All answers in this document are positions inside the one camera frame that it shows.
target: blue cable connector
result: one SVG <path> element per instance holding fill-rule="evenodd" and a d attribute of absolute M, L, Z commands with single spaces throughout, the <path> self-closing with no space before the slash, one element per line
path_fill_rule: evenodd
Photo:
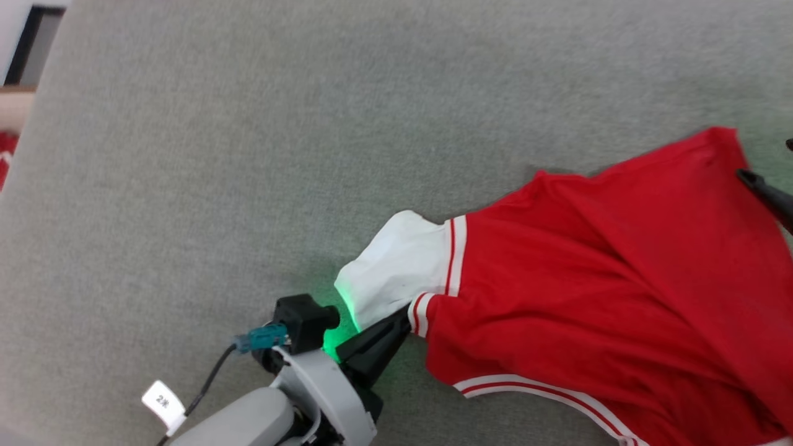
<path fill-rule="evenodd" d="M 286 333 L 286 326 L 282 324 L 264 325 L 252 329 L 247 334 L 234 336 L 234 345 L 237 346 L 237 352 L 240 353 L 264 350 L 288 343 L 289 335 Z"/>

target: gray fabric surface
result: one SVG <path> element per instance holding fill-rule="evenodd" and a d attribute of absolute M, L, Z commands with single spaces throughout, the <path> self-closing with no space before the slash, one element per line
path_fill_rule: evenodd
<path fill-rule="evenodd" d="M 154 444 L 275 298 L 396 211 L 441 221 L 539 167 L 592 171 L 718 124 L 793 189 L 788 0 L 75 0 L 0 198 L 0 424 Z M 525 395 L 466 401 L 411 339 L 379 446 L 605 445 Z M 220 373 L 193 423 L 270 377 Z"/>

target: robotic arm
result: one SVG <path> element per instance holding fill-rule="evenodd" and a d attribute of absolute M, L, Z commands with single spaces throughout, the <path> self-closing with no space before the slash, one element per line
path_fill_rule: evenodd
<path fill-rule="evenodd" d="M 321 347 L 325 331 L 338 325 L 338 310 L 308 294 L 278 299 L 272 322 L 262 327 L 272 328 L 262 333 L 274 336 L 273 346 L 251 352 L 275 380 L 183 433 L 173 446 L 370 444 L 383 408 L 371 388 L 410 332 L 407 311 L 338 346 L 336 363 Z"/>

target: black cable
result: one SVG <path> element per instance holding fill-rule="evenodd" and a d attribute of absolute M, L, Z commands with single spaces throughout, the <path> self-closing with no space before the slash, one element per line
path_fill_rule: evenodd
<path fill-rule="evenodd" d="M 196 398 L 193 399 L 193 402 L 191 402 L 190 406 L 187 408 L 187 410 L 185 410 L 185 417 L 189 417 L 190 414 L 195 410 L 196 406 L 198 406 L 198 403 L 201 402 L 201 399 L 204 397 L 204 395 L 206 395 L 206 392 L 209 390 L 209 386 L 212 386 L 212 381 L 215 380 L 215 376 L 217 375 L 217 372 L 220 370 L 220 366 L 222 366 L 223 363 L 226 362 L 226 358 L 228 358 L 228 356 L 231 355 L 232 352 L 234 352 L 236 349 L 237 349 L 236 344 L 231 344 L 228 346 L 228 348 L 226 348 L 226 351 L 223 352 L 223 355 L 215 363 L 215 367 L 213 367 L 212 371 L 209 372 L 209 376 L 204 382 L 204 386 L 201 387 L 201 391 L 198 392 Z M 168 441 L 168 438 L 169 438 L 168 435 L 161 438 L 159 443 L 157 443 L 157 446 L 163 446 L 165 442 Z"/>

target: sleeve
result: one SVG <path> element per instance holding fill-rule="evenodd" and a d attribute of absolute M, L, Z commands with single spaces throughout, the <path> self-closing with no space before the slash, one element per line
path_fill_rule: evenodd
<path fill-rule="evenodd" d="M 334 285 L 365 329 L 425 293 L 442 293 L 449 263 L 449 222 L 436 225 L 405 210 L 383 226 Z"/>

